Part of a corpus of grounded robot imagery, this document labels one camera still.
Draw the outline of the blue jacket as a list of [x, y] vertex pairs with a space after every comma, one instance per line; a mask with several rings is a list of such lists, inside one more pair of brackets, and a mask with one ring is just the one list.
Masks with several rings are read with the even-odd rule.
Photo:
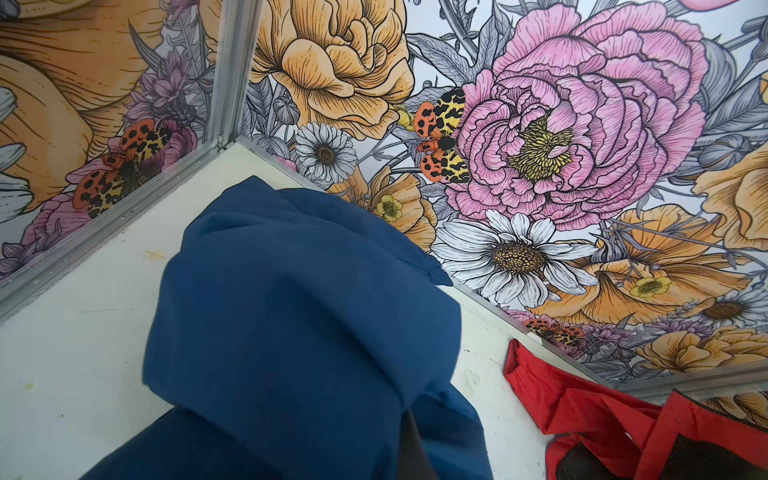
[[88, 477], [490, 478], [449, 285], [335, 196], [230, 187], [162, 276], [142, 376], [171, 408]]

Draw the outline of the red black jacket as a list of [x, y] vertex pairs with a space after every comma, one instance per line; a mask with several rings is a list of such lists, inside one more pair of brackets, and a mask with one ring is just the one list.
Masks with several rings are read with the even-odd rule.
[[511, 340], [503, 374], [552, 436], [549, 479], [764, 479], [767, 431], [673, 392], [657, 406], [562, 371]]

